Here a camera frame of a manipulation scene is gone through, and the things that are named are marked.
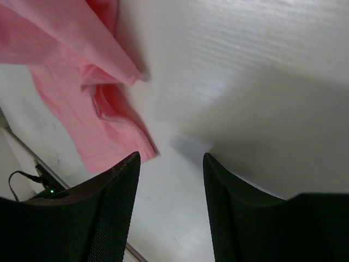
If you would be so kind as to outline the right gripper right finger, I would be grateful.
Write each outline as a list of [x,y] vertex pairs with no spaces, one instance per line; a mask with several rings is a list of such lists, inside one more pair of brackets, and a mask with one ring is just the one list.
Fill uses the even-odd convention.
[[216,261],[348,261],[348,195],[288,200],[230,173],[211,154],[203,178]]

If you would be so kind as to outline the light pink t-shirt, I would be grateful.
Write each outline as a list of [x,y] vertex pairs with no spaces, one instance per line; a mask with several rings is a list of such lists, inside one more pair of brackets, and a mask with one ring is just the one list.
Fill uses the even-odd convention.
[[1,62],[28,67],[90,172],[158,155],[121,85],[141,72],[115,37],[117,1],[1,1]]

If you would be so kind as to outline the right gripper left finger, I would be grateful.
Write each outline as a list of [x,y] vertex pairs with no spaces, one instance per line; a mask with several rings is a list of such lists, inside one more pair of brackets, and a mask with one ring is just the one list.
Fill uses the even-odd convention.
[[1,261],[122,261],[141,159],[50,198],[1,199]]

